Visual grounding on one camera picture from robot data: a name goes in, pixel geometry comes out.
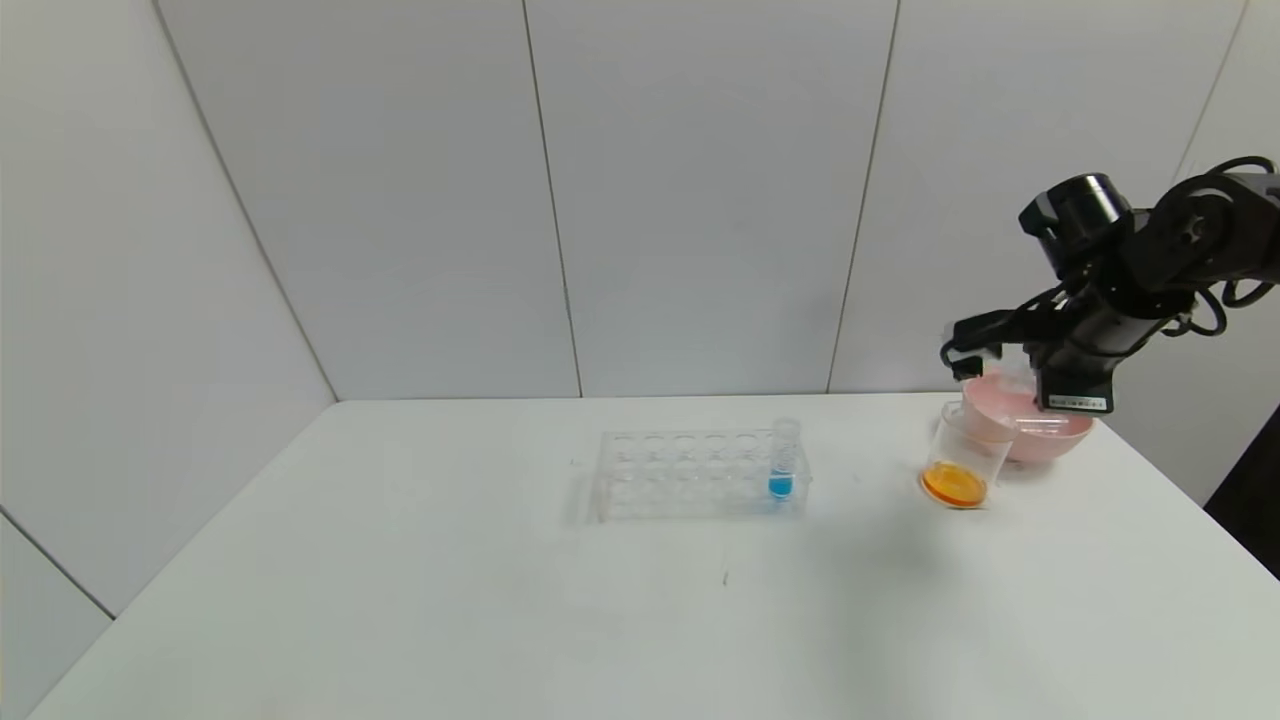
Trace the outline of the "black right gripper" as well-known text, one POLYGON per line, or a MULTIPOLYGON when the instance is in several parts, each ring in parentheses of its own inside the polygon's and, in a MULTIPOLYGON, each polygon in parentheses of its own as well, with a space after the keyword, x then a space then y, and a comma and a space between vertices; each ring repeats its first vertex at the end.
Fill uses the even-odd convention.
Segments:
POLYGON ((1023 345, 1037 406, 1050 413, 1107 415, 1114 373, 1172 319, 1169 293, 1079 293, 1044 319, 1047 333, 1023 345))

